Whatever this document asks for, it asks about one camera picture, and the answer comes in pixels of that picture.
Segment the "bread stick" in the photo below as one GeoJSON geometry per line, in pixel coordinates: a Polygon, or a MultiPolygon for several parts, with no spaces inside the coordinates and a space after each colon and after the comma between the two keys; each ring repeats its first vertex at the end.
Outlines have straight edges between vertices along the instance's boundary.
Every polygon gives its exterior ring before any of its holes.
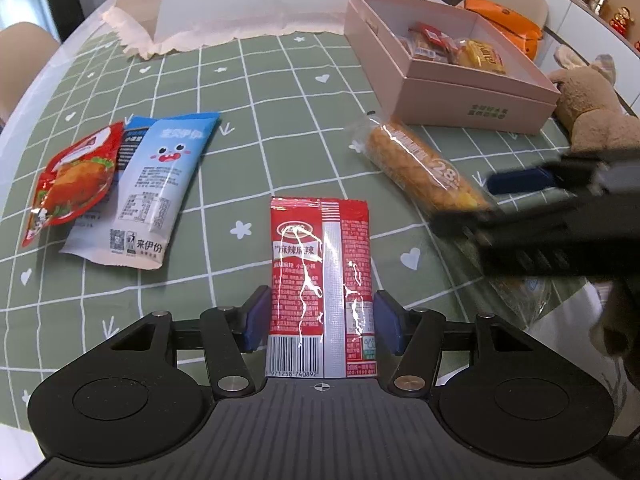
{"type": "Polygon", "coordinates": [[[439,211],[490,209],[494,203],[439,151],[402,122],[367,114],[349,128],[359,153],[389,177],[428,216],[439,211]]]}

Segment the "red spicy snack packet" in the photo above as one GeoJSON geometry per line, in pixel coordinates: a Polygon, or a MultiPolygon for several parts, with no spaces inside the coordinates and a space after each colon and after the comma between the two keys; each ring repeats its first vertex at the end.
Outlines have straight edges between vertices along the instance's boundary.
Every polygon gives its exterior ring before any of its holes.
{"type": "Polygon", "coordinates": [[[267,376],[375,376],[367,204],[337,198],[275,197],[270,202],[270,219],[267,376]]]}

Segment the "red chicken snack pouch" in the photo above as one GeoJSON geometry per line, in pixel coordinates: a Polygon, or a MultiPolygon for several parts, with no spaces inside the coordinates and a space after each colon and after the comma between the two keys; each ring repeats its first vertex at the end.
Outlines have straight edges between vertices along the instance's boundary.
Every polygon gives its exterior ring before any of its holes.
{"type": "Polygon", "coordinates": [[[115,122],[56,154],[38,177],[22,246],[48,226],[80,217],[106,195],[116,172],[124,123],[115,122]]]}

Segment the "brown plush toy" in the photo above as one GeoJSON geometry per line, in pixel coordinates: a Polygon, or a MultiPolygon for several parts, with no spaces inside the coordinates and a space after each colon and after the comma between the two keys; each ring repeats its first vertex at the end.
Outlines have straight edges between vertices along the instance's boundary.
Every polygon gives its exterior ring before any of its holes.
{"type": "Polygon", "coordinates": [[[560,92],[555,116],[568,132],[570,151],[638,148],[639,118],[623,112],[614,89],[614,58],[599,54],[592,63],[582,62],[574,50],[562,44],[554,59],[560,66],[549,74],[560,92]]]}

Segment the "yellow wrapped pastry in box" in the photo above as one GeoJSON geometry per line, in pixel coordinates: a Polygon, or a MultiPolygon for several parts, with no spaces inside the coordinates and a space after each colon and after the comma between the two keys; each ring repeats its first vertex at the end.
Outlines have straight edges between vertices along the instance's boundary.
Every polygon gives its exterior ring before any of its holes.
{"type": "Polygon", "coordinates": [[[454,42],[454,62],[460,66],[498,75],[506,74],[499,53],[484,41],[464,38],[454,42]]]}

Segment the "orange snack bag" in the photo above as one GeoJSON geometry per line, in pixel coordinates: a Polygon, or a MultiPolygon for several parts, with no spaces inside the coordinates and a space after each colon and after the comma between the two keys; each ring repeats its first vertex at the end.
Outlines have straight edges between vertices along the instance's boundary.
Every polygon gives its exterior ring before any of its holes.
{"type": "Polygon", "coordinates": [[[533,61],[536,58],[542,29],[525,16],[490,0],[463,0],[465,10],[488,21],[533,61]]]}

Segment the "pink cardboard box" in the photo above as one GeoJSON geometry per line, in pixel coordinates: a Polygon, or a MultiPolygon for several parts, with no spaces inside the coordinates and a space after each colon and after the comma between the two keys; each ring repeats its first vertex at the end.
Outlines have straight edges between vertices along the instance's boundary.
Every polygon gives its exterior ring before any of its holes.
{"type": "Polygon", "coordinates": [[[344,34],[382,111],[406,124],[536,134],[559,101],[534,62],[467,10],[427,0],[349,0],[344,34]],[[400,40],[418,23],[489,44],[506,72],[415,58],[400,40]]]}

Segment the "red wrapped snack in box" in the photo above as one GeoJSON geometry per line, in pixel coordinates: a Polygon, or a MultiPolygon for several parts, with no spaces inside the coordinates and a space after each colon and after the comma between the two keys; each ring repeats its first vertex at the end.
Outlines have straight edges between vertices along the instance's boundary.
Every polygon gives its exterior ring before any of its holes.
{"type": "Polygon", "coordinates": [[[421,22],[414,23],[408,31],[408,49],[417,60],[452,62],[454,40],[436,27],[421,22]]]}

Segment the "green grid tablecloth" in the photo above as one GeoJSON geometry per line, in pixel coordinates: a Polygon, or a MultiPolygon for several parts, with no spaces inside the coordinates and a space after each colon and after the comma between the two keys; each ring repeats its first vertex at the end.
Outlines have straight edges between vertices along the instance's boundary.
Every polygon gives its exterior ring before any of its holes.
{"type": "Polygon", "coordinates": [[[156,310],[197,318],[268,284],[272,196],[364,200],[372,272],[409,308],[462,321],[509,308],[457,248],[352,143],[378,105],[345,38],[232,41],[144,62],[93,35],[12,120],[1,161],[1,420],[26,428],[32,390],[156,310]],[[110,122],[216,110],[221,123],[156,271],[66,255],[69,226],[22,241],[37,178],[63,148],[110,122]]]}

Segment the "light blue snack packet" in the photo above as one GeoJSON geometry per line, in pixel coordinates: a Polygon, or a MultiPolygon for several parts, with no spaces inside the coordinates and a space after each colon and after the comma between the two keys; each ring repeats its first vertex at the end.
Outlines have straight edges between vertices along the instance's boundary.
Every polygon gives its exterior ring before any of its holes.
{"type": "Polygon", "coordinates": [[[157,270],[217,112],[126,120],[107,194],[74,222],[64,255],[101,266],[157,270]]]}

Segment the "beige dining chair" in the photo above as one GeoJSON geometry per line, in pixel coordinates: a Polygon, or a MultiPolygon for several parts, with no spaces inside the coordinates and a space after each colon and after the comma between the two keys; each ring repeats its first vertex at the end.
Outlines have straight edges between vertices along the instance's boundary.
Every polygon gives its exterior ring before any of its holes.
{"type": "Polygon", "coordinates": [[[0,116],[4,126],[29,86],[60,47],[38,25],[21,22],[0,34],[0,116]]]}

